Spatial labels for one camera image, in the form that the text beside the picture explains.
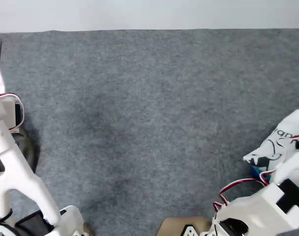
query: carpet floor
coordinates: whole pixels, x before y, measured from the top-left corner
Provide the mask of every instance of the carpet floor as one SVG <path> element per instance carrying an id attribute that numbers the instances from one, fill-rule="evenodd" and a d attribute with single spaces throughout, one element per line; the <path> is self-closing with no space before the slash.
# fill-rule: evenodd
<path id="1" fill-rule="evenodd" d="M 153 236 L 214 215 L 242 157 L 299 108 L 299 30 L 0 34 L 7 90 L 26 106 L 37 174 L 98 236 Z M 228 199 L 259 189 L 244 183 Z M 11 191 L 18 217 L 37 206 Z M 299 236 L 299 230 L 284 235 Z"/>

